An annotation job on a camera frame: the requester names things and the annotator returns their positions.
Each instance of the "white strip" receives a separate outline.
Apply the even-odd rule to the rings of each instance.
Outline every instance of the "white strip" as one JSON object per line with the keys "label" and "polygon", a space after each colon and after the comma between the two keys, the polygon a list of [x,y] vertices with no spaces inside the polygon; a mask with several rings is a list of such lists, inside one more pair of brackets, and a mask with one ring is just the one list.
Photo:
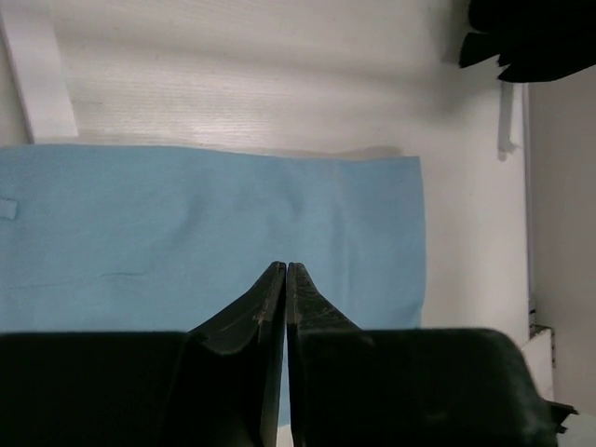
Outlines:
{"label": "white strip", "polygon": [[554,400],[552,377],[552,331],[545,329],[526,343],[521,352],[532,373],[538,393],[546,400]]}
{"label": "white strip", "polygon": [[31,141],[76,137],[47,0],[0,0],[0,25]]}
{"label": "white strip", "polygon": [[501,83],[498,147],[511,153],[524,146],[523,84]]}

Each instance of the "white wall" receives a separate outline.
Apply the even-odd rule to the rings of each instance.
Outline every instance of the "white wall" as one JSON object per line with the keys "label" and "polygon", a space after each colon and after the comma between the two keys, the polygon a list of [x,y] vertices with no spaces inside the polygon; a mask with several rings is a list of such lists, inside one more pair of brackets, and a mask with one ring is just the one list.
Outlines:
{"label": "white wall", "polygon": [[596,414],[596,67],[531,96],[537,321],[555,331],[557,400]]}
{"label": "white wall", "polygon": [[[81,141],[421,156],[425,324],[493,327],[521,345],[528,339],[523,156],[498,158],[495,65],[454,64],[466,6],[52,2]],[[15,130],[0,138],[14,143],[22,136],[16,95],[0,94],[0,129]]]}

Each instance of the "black plastic part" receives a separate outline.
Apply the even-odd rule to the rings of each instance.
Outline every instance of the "black plastic part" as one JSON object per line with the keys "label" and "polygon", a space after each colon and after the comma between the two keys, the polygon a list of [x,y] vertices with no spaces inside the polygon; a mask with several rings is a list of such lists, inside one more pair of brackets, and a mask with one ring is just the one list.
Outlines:
{"label": "black plastic part", "polygon": [[0,445],[274,447],[284,278],[189,333],[0,336]]}
{"label": "black plastic part", "polygon": [[551,402],[549,400],[547,400],[547,405],[550,409],[550,417],[552,419],[552,423],[555,425],[555,430],[557,433],[565,433],[567,428],[564,427],[562,423],[565,422],[565,419],[567,419],[569,415],[579,413],[571,405],[564,405],[562,403]]}
{"label": "black plastic part", "polygon": [[287,278],[296,447],[552,447],[549,408],[522,353],[488,330],[361,331],[305,268]]}

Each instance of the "blue cloth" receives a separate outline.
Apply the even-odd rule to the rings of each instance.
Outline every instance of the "blue cloth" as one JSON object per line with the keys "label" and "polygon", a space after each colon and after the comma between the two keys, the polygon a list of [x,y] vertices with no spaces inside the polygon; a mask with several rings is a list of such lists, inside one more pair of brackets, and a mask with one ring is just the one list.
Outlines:
{"label": "blue cloth", "polygon": [[[419,325],[419,159],[179,147],[0,150],[0,331],[188,331],[272,261],[362,328]],[[280,424],[289,422],[284,379]]]}

